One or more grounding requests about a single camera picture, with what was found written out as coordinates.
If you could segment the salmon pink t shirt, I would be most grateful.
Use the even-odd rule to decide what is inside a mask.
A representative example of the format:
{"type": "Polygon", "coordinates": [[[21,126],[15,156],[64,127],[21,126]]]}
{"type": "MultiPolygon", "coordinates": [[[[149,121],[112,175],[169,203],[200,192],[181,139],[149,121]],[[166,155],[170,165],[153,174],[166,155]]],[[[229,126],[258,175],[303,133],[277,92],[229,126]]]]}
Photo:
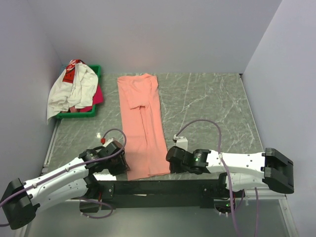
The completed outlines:
{"type": "Polygon", "coordinates": [[[117,80],[129,181],[170,173],[163,133],[158,79],[150,74],[117,80]]]}

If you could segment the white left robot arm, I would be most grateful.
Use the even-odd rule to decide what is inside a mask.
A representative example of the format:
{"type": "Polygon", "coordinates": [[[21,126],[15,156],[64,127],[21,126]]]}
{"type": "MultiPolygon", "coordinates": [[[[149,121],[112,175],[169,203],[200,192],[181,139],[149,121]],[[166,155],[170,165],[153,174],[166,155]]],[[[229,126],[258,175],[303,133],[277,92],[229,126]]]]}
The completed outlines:
{"type": "Polygon", "coordinates": [[[104,169],[113,176],[124,173],[128,168],[124,147],[117,140],[110,140],[41,177],[24,182],[19,178],[12,180],[0,199],[7,226],[19,229],[29,224],[37,212],[68,199],[99,197],[103,188],[94,175],[104,169]]]}

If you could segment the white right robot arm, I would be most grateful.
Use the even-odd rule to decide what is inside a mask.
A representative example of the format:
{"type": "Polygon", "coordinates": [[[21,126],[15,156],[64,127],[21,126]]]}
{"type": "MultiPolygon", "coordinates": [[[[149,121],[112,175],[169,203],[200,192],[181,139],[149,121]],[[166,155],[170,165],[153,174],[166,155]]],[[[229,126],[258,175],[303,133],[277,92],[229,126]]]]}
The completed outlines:
{"type": "Polygon", "coordinates": [[[166,160],[171,173],[226,173],[225,180],[217,184],[217,193],[222,197],[259,187],[281,194],[294,193],[293,161],[274,148],[254,154],[233,154],[208,149],[190,153],[173,146],[166,160]]]}

